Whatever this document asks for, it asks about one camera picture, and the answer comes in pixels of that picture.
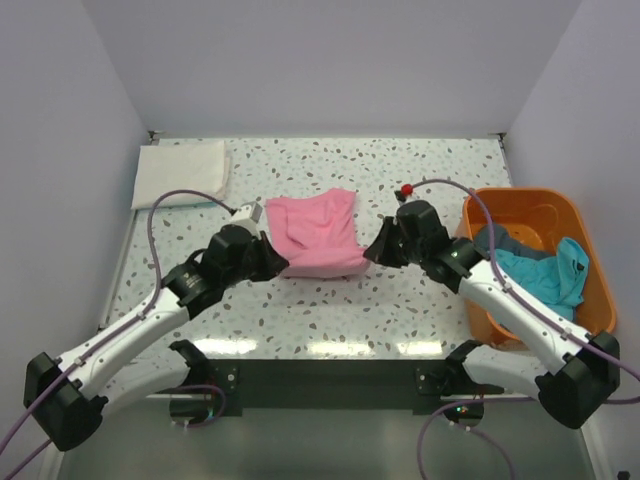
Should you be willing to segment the pink t shirt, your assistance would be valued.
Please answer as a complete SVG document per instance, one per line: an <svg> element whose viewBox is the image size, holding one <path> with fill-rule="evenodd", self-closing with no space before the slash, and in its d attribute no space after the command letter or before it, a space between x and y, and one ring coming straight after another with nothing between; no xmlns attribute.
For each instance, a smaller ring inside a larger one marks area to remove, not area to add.
<svg viewBox="0 0 640 480"><path fill-rule="evenodd" d="M289 262L286 278L361 275L370 262L356 238L356 193L332 188L309 198L272 198L266 214L274 249Z"/></svg>

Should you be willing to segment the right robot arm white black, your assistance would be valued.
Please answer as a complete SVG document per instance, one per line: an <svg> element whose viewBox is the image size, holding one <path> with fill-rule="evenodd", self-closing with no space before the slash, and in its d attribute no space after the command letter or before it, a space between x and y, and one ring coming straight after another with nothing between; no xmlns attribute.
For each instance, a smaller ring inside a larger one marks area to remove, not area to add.
<svg viewBox="0 0 640 480"><path fill-rule="evenodd" d="M612 335L593 335L557 315L495 267L486 250L450 236L430 203L411 201L385 217L364 256L389 268L419 266L430 280L486 310L528 348L528 354L518 354L464 342L445 360L452 390L490 385L526 395L561 425L578 429L619 387L620 346Z"/></svg>

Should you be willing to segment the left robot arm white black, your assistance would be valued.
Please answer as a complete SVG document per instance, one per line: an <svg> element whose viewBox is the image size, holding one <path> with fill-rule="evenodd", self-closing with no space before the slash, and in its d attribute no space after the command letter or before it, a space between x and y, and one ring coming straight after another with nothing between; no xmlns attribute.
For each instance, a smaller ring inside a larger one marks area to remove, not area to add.
<svg viewBox="0 0 640 480"><path fill-rule="evenodd" d="M106 385L127 363L220 302L228 288L269 281L288 265L265 232L224 226L120 321L58 358L34 357L26 367L25 408L59 450L76 448L101 425Z"/></svg>

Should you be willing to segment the grey t shirt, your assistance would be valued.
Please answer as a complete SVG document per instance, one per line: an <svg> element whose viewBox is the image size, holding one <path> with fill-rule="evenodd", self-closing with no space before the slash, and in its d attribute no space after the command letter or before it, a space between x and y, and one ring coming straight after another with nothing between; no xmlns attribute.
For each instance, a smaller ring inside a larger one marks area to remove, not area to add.
<svg viewBox="0 0 640 480"><path fill-rule="evenodd" d="M486 251L489 251L490 231L493 231L496 250L503 250L515 256L529 258L532 260L543 260L551 257L551 254L548 252L529 247L515 239L508 233L504 226L499 224L494 224L492 228L490 228L489 225L485 225L481 228L474 236L474 244Z"/></svg>

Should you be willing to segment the folded white t shirt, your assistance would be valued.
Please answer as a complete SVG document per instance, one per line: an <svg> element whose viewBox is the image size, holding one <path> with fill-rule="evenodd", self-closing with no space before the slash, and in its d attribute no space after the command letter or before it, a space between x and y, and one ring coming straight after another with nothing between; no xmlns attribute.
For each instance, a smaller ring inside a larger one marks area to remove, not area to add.
<svg viewBox="0 0 640 480"><path fill-rule="evenodd" d="M162 194L175 190L224 200L229 169L223 140L141 146L131 209L148 209Z"/></svg>

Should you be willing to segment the orange plastic basket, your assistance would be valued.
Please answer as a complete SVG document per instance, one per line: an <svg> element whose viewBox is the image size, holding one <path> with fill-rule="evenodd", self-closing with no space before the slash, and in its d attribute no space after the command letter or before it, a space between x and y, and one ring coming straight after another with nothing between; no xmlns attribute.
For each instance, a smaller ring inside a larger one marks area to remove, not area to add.
<svg viewBox="0 0 640 480"><path fill-rule="evenodd" d="M586 208L566 195L542 187L486 187L476 191L494 223L525 245L555 254L564 237L576 240L589 257L589 273L583 291L584 302L576 309L575 323L591 334L613 334L618 320L614 296L602 263L603 250L596 240L596 224ZM474 239L487 224L478 202L464 200L456 236ZM465 300L472 338L506 349L520 349L520 339L500 326L479 305Z"/></svg>

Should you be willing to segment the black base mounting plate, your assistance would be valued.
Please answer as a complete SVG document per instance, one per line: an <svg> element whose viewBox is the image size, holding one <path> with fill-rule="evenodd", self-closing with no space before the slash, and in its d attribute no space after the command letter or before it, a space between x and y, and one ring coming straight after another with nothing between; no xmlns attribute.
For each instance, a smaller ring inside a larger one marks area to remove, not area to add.
<svg viewBox="0 0 640 480"><path fill-rule="evenodd" d="M175 421L197 423L224 409L240 416L248 409L410 410L430 413L454 396L502 394L478 385L444 360L211 360L181 382L214 385L226 394L199 388L166 389Z"/></svg>

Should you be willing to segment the turquoise t shirt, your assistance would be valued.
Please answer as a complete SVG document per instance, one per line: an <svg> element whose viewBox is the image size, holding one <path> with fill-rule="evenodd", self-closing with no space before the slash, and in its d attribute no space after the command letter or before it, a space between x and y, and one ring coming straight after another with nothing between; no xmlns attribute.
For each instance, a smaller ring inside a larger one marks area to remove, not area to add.
<svg viewBox="0 0 640 480"><path fill-rule="evenodd" d="M574 321L584 302L583 291L590 260L581 245L564 237L554 255L543 260L515 256L495 250L500 268L536 299L567 320Z"/></svg>

